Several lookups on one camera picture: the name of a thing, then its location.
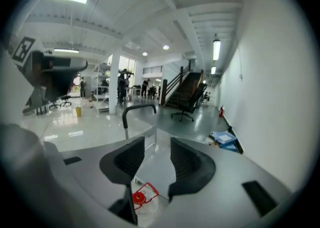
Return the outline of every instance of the red object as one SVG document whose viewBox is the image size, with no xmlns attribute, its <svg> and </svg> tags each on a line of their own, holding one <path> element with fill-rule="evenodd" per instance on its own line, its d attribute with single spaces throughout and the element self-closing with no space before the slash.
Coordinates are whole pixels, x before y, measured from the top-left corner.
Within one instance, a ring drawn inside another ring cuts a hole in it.
<svg viewBox="0 0 320 228">
<path fill-rule="evenodd" d="M 223 106 L 221 106 L 219 117 L 222 118 L 223 114 L 224 114 L 224 109 L 223 109 Z"/>
<path fill-rule="evenodd" d="M 148 185 L 149 187 L 151 187 L 151 189 L 154 191 L 155 196 L 153 196 L 151 199 L 149 199 L 147 201 L 146 196 L 144 195 L 143 191 L 140 191 L 143 187 L 145 187 L 146 185 Z M 154 188 L 154 186 L 149 183 L 146 182 L 139 190 L 137 190 L 133 195 L 132 195 L 132 199 L 134 204 L 139 205 L 139 207 L 135 208 L 135 210 L 139 209 L 140 207 L 142 207 L 143 204 L 146 204 L 148 202 L 150 202 L 153 198 L 157 197 L 159 195 L 159 192 L 156 190 L 156 188 Z"/>
</svg>

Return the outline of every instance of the black handle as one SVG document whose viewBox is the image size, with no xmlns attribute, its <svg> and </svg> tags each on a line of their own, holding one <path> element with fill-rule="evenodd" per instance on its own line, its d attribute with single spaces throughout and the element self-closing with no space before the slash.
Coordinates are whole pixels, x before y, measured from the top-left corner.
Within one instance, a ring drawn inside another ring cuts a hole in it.
<svg viewBox="0 0 320 228">
<path fill-rule="evenodd" d="M 144 108 L 144 107 L 153 107 L 154 113 L 157 113 L 156 107 L 155 107 L 154 104 L 139 104 L 139 105 L 134 105 L 134 106 L 131 106 L 131 107 L 127 107 L 127 108 L 125 108 L 125 110 L 122 113 L 122 122 L 123 122 L 123 127 L 125 129 L 128 128 L 128 123 L 127 123 L 127 113 L 128 113 L 128 111 L 129 110 L 134 110 L 134 109 L 139 109 L 139 108 Z"/>
</svg>

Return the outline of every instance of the yellow container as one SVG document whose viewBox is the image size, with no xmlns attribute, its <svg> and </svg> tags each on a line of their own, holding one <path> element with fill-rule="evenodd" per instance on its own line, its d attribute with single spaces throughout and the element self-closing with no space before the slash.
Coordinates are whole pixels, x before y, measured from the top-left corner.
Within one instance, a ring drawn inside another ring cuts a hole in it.
<svg viewBox="0 0 320 228">
<path fill-rule="evenodd" d="M 81 107 L 76 107 L 75 112 L 77 117 L 81 117 Z"/>
</svg>

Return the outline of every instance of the red fire extinguisher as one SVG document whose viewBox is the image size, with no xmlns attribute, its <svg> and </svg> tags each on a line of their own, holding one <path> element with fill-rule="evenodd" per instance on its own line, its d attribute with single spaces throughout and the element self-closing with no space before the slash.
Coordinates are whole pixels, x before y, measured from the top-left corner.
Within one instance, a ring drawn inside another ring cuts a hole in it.
<svg viewBox="0 0 320 228">
<path fill-rule="evenodd" d="M 221 108 L 220 108 L 219 117 L 222 118 L 223 114 L 224 114 L 224 106 L 222 105 Z"/>
</svg>

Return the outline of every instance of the white pillar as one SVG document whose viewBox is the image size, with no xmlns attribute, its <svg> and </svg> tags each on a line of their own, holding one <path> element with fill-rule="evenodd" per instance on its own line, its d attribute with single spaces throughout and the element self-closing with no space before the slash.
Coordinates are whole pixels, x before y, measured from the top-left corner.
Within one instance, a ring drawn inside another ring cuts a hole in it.
<svg viewBox="0 0 320 228">
<path fill-rule="evenodd" d="M 112 55 L 110 82 L 109 82 L 109 113 L 116 113 L 117 105 L 117 87 L 118 87 L 118 71 L 119 71 L 120 52 L 116 51 Z"/>
</svg>

